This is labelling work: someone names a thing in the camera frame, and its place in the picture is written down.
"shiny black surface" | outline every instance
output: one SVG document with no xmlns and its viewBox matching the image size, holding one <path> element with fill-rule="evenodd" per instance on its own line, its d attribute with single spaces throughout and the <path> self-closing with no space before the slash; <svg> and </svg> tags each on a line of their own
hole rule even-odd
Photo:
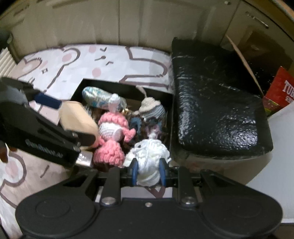
<svg viewBox="0 0 294 239">
<path fill-rule="evenodd" d="M 200 157 L 238 160 L 273 149 L 262 100 L 235 52 L 174 39 L 177 141 Z"/>
</svg>

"cabinet door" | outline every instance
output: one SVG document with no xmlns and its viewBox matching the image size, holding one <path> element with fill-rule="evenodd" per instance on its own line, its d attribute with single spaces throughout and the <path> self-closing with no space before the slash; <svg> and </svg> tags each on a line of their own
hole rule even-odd
<svg viewBox="0 0 294 239">
<path fill-rule="evenodd" d="M 16 51 L 17 57 L 46 47 L 41 32 L 35 31 L 33 15 L 31 3 L 26 0 L 0 19 L 0 27 L 10 31 L 14 37 L 11 47 Z"/>
<path fill-rule="evenodd" d="M 120 0 L 120 43 L 171 49 L 174 37 L 219 44 L 239 0 Z"/>
<path fill-rule="evenodd" d="M 37 0 L 36 8 L 48 46 L 118 44 L 119 0 Z"/>
<path fill-rule="evenodd" d="M 238 46 L 246 60 L 275 75 L 283 66 L 291 71 L 294 42 L 267 16 L 251 5 L 241 2 L 226 33 Z M 227 38 L 221 42 L 233 50 Z"/>
</svg>

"red package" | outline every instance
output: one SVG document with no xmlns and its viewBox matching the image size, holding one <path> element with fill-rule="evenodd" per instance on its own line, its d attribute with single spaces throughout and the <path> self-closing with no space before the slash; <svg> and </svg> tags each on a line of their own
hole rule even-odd
<svg viewBox="0 0 294 239">
<path fill-rule="evenodd" d="M 263 98 L 268 114 L 273 114 L 294 101 L 294 78 L 280 67 L 269 90 Z"/>
</svg>

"beige crochet hat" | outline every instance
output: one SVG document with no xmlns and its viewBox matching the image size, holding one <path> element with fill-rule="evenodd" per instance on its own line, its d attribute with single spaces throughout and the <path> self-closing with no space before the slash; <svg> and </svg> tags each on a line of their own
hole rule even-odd
<svg viewBox="0 0 294 239">
<path fill-rule="evenodd" d="M 153 97 L 146 97 L 142 100 L 141 107 L 139 108 L 139 113 L 144 113 L 152 110 L 155 106 L 160 105 L 159 100 L 155 100 Z"/>
</svg>

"white crochet belly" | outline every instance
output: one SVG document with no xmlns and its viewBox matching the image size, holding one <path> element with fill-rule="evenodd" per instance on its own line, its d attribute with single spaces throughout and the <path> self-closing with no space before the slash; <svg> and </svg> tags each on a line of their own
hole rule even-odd
<svg viewBox="0 0 294 239">
<path fill-rule="evenodd" d="M 123 138 L 123 131 L 120 125 L 115 123 L 102 123 L 99 127 L 100 135 L 104 140 L 113 139 L 116 142 L 120 141 Z"/>
</svg>

